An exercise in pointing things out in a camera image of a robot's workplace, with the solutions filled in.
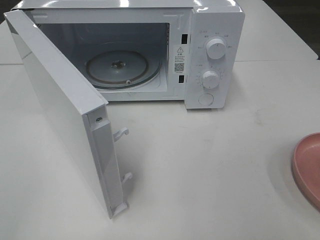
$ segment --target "white microwave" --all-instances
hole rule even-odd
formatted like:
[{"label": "white microwave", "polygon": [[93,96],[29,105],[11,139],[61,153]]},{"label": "white microwave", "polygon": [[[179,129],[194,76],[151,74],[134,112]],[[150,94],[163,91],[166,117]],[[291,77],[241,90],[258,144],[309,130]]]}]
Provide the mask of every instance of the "white microwave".
[{"label": "white microwave", "polygon": [[4,14],[35,93],[109,217],[123,197],[107,101],[225,104],[245,14],[233,0],[22,0]]}]

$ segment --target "table surface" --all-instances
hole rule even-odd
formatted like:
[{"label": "table surface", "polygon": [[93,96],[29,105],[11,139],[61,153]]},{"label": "table surface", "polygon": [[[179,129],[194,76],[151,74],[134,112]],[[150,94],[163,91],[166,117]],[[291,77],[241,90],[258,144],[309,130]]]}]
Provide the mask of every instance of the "table surface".
[{"label": "table surface", "polygon": [[[236,61],[316,60],[317,54],[262,0],[237,0],[245,20]],[[6,24],[0,25],[0,64],[21,64]]]},{"label": "table surface", "polygon": [[320,212],[291,174],[296,143],[320,128],[320,61],[307,59],[236,62],[223,109],[110,103],[112,128],[130,129],[120,171],[133,173],[130,208],[110,220],[24,66],[0,56],[0,239],[318,240]]}]

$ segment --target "timer knob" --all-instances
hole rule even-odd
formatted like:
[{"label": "timer knob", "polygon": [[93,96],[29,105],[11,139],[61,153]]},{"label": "timer knob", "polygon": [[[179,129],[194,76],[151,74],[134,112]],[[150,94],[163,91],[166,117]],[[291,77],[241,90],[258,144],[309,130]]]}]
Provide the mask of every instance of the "timer knob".
[{"label": "timer knob", "polygon": [[207,42],[206,54],[211,59],[220,59],[226,54],[226,43],[222,38],[215,37]]},{"label": "timer knob", "polygon": [[202,85],[206,89],[214,89],[220,83],[220,76],[216,71],[206,71],[202,76]]}]

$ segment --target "pink plate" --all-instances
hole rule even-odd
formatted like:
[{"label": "pink plate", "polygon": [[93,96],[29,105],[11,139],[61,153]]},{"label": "pink plate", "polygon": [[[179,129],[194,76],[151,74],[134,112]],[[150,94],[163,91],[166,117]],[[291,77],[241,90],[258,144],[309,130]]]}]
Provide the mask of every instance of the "pink plate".
[{"label": "pink plate", "polygon": [[292,170],[301,192],[320,210],[320,132],[306,136],[297,144]]}]

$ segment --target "open microwave door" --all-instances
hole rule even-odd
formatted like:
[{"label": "open microwave door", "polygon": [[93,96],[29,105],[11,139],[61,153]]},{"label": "open microwave door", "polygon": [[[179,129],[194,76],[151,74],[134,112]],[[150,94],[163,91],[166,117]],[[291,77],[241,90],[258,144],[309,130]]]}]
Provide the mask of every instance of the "open microwave door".
[{"label": "open microwave door", "polygon": [[122,184],[131,174],[120,177],[114,142],[128,129],[112,134],[108,102],[25,12],[4,16],[50,123],[112,218],[127,208]]}]

